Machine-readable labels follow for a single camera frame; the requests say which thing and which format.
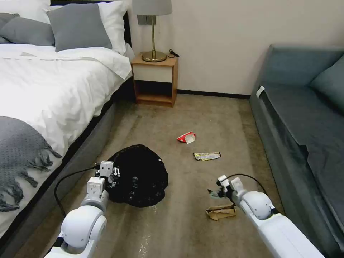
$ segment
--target brown paper bag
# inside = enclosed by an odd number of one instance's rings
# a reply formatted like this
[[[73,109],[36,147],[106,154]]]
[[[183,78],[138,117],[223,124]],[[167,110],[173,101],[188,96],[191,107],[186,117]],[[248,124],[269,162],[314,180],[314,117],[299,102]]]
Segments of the brown paper bag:
[[[235,210],[235,204],[210,207],[205,212],[213,220],[232,217],[235,216],[237,213],[237,211]]]

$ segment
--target sofa tag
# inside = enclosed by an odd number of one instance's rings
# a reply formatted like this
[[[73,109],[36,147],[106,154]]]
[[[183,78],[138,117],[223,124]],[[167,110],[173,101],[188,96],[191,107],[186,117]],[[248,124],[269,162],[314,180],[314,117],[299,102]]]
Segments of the sofa tag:
[[[260,86],[257,93],[256,93],[256,96],[257,98],[259,99],[259,96],[262,94],[262,92],[265,90],[265,88],[263,86]]]

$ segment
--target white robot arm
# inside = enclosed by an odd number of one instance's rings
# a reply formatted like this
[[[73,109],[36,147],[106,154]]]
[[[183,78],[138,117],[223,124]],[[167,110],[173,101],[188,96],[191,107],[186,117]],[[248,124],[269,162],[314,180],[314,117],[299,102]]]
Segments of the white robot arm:
[[[223,194],[231,196],[235,205],[249,217],[274,257],[324,258],[291,220],[276,212],[266,194],[245,190],[238,177],[229,181],[223,175],[218,183]]]
[[[87,182],[87,194],[81,206],[67,214],[61,225],[61,232],[45,258],[91,258],[106,226],[106,212],[109,194],[105,190],[106,179],[115,185],[119,178],[114,163],[103,161],[96,177]]]

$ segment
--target red wrapper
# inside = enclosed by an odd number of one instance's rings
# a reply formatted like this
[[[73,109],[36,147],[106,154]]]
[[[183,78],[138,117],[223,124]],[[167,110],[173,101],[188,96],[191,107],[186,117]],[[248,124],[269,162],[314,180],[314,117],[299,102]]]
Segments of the red wrapper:
[[[186,134],[183,134],[182,136],[179,136],[177,140],[180,142],[185,142],[189,144],[189,143],[194,142],[195,138],[196,138],[196,135],[194,134],[194,132],[188,132]]]

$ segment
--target wooden nightstand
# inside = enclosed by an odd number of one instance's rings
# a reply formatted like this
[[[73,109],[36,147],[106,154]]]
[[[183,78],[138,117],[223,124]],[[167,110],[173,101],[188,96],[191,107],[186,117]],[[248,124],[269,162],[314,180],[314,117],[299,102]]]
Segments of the wooden nightstand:
[[[173,107],[178,88],[178,57],[150,63],[141,54],[132,60],[137,104]]]

